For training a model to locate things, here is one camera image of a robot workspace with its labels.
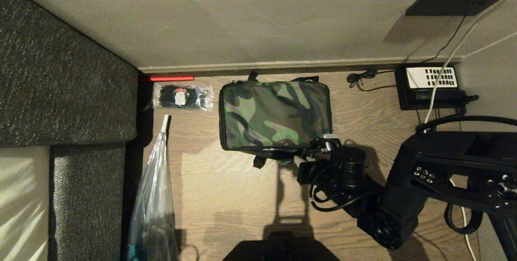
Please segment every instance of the white stick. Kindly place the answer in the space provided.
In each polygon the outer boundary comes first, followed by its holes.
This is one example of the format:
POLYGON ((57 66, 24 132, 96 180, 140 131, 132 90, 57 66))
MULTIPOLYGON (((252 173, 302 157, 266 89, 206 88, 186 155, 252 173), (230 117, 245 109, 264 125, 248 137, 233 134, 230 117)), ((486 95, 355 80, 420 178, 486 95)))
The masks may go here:
POLYGON ((160 130, 160 133, 167 132, 167 125, 168 125, 168 114, 163 116, 162 129, 160 130))

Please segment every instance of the beige wall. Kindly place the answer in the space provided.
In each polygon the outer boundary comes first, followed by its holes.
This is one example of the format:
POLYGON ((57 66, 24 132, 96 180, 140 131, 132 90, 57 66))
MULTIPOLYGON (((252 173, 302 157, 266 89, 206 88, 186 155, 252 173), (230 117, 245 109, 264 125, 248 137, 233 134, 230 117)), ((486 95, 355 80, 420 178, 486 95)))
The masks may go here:
MULTIPOLYGON (((420 60, 460 21, 404 17, 416 0, 35 1, 138 67, 420 60)), ((492 19, 459 55, 515 30, 515 8, 492 19)))
MULTIPOLYGON (((468 115, 517 119, 517 36, 468 57, 460 64, 458 75, 467 94, 479 95, 478 101, 467 106, 468 115)), ((462 126, 465 131, 517 131, 509 125, 483 122, 464 122, 462 126)))

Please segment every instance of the plastic bag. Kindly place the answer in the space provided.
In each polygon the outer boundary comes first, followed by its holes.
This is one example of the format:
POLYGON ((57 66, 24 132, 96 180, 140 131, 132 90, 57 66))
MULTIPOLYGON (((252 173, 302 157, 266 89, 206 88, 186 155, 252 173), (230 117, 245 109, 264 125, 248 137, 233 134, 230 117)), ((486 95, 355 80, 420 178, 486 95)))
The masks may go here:
POLYGON ((167 167, 168 118, 166 114, 140 179, 129 227, 127 261, 179 260, 167 167))
POLYGON ((153 108, 176 107, 196 108, 212 111, 214 90, 212 86, 177 86, 155 82, 153 86, 153 108))

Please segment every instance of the power adapter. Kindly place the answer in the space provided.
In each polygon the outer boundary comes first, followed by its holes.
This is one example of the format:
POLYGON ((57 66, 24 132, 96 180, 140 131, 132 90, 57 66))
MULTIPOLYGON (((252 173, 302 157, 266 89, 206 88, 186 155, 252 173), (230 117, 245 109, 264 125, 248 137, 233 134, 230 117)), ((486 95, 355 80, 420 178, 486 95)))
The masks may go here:
POLYGON ((464 107, 472 100, 460 90, 454 67, 402 67, 395 71, 401 110, 428 109, 434 84, 438 82, 434 108, 464 107))

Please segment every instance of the bag handle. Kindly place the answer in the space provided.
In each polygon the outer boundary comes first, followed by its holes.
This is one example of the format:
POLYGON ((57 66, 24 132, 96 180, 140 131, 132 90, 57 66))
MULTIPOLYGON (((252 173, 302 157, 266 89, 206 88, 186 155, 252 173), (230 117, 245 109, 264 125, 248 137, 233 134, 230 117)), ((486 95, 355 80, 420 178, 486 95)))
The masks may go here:
POLYGON ((257 80, 257 76, 259 74, 257 73, 257 71, 253 70, 251 71, 250 75, 248 76, 248 81, 258 81, 257 80))
POLYGON ((293 79, 292 81, 312 81, 312 82, 318 82, 319 76, 309 76, 309 77, 298 77, 293 79))
MULTIPOLYGON (((259 73, 255 70, 251 71, 250 75, 248 76, 248 81, 257 81, 257 76, 259 73)), ((309 77, 298 77, 293 79, 292 81, 312 81, 312 82, 319 82, 319 76, 309 76, 309 77)))

